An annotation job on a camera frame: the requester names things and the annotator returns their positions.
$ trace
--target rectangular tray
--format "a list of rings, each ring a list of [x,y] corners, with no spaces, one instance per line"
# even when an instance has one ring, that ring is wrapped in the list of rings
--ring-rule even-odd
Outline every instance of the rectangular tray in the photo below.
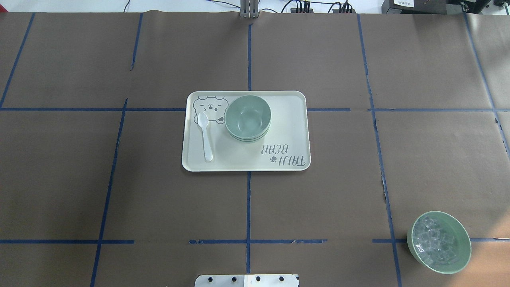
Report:
[[[233,138],[224,123],[232,101],[251,94],[271,108],[267,134],[255,142]],[[208,135],[213,160],[206,162],[202,131],[196,119],[204,111],[209,118]],[[302,171],[310,166],[307,103],[298,91],[197,91],[188,96],[182,165],[191,172]]]

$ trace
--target bowl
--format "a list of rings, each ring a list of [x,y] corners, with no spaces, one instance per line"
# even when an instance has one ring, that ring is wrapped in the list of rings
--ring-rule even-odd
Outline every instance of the bowl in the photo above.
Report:
[[[261,139],[269,130],[271,109],[263,98],[244,95],[226,109],[225,126],[235,139],[252,142]]]
[[[419,263],[441,274],[457,273],[471,259],[466,229],[441,211],[429,211],[418,217],[407,232],[407,245]]]

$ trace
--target white spoon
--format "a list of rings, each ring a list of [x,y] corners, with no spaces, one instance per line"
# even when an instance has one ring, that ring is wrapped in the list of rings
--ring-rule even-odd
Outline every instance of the white spoon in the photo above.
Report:
[[[207,125],[209,124],[209,118],[207,118],[206,113],[201,112],[198,114],[198,125],[202,129],[203,136],[203,154],[206,157],[206,161],[213,160],[213,150],[211,149],[211,143],[209,142],[209,137],[207,136]]]

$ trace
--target white floor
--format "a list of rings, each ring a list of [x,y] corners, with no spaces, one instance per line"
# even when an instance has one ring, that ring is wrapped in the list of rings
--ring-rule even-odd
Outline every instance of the white floor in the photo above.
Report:
[[[224,0],[239,5],[239,0]],[[128,0],[0,0],[10,12],[122,12]],[[260,9],[270,8],[280,12],[287,1],[261,0]],[[321,0],[318,2],[335,2]],[[349,3],[358,13],[380,13],[383,0],[350,0]],[[286,11],[295,7],[295,3],[287,5]],[[330,5],[312,4],[316,13],[325,13]],[[224,12],[238,11],[226,4],[213,3],[207,0],[131,0],[127,12],[145,12],[160,10],[166,12]],[[492,1],[483,14],[506,14],[504,8],[494,6]]]

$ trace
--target white metal bracket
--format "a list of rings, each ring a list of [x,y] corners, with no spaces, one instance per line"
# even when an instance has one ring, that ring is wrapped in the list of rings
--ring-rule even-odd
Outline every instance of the white metal bracket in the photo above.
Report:
[[[259,0],[241,0],[241,18],[259,17]]]
[[[299,287],[293,274],[200,275],[195,287]]]

